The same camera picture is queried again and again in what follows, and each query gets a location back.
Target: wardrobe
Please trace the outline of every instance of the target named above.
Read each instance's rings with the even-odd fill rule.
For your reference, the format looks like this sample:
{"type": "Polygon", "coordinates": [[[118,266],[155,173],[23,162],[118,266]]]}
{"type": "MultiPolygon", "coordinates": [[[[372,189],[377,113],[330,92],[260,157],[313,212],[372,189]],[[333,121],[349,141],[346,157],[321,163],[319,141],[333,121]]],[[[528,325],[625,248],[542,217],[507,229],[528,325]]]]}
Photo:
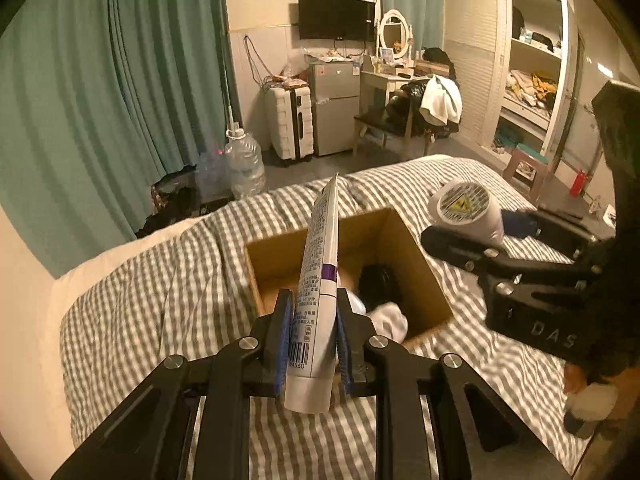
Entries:
{"type": "Polygon", "coordinates": [[[577,26],[568,0],[444,1],[444,50],[463,102],[460,133],[504,164],[509,155],[492,147],[505,137],[551,160],[574,91],[577,26]],[[521,26],[535,32],[533,40],[521,37],[521,26]],[[525,83],[534,75],[545,89],[555,85],[555,100],[552,92],[525,99],[519,85],[507,88],[513,75],[525,83]]]}

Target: barcode number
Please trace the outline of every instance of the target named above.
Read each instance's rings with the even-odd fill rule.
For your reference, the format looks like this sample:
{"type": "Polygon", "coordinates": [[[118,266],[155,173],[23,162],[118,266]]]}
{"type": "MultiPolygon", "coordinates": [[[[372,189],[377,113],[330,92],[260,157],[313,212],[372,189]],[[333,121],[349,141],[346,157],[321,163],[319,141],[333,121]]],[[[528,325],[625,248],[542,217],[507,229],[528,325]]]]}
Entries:
{"type": "Polygon", "coordinates": [[[295,342],[289,349],[289,361],[292,363],[306,365],[309,358],[309,343],[295,342]]]}

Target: television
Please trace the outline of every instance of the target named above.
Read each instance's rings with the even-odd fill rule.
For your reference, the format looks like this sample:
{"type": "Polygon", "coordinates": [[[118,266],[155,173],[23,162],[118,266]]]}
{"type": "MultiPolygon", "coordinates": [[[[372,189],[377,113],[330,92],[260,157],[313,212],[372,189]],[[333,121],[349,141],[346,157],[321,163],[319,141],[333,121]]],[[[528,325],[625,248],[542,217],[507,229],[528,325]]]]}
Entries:
{"type": "Polygon", "coordinates": [[[375,40],[373,2],[298,0],[298,13],[301,40],[375,40]]]}

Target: purple stripe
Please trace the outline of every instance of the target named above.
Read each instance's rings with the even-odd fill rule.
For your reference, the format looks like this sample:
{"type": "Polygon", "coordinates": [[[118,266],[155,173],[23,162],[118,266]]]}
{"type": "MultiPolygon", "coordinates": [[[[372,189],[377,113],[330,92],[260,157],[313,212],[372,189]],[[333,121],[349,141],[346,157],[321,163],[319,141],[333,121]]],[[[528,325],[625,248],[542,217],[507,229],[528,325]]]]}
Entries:
{"type": "Polygon", "coordinates": [[[322,264],[321,280],[331,280],[332,282],[338,281],[338,267],[332,264],[322,264]]]}

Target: open box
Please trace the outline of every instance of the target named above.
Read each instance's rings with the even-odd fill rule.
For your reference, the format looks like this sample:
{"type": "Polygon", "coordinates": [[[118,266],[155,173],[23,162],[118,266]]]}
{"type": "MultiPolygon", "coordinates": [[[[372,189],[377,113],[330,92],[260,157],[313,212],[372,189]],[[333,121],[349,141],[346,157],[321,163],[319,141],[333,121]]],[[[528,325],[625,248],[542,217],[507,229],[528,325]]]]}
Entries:
{"type": "MultiPolygon", "coordinates": [[[[258,314],[270,314],[281,288],[298,289],[306,229],[256,240],[244,248],[258,314]]],[[[451,308],[431,267],[395,209],[380,209],[338,220],[340,285],[357,291],[364,265],[391,266],[402,292],[400,309],[409,330],[404,345],[448,321],[451,308]]]]}

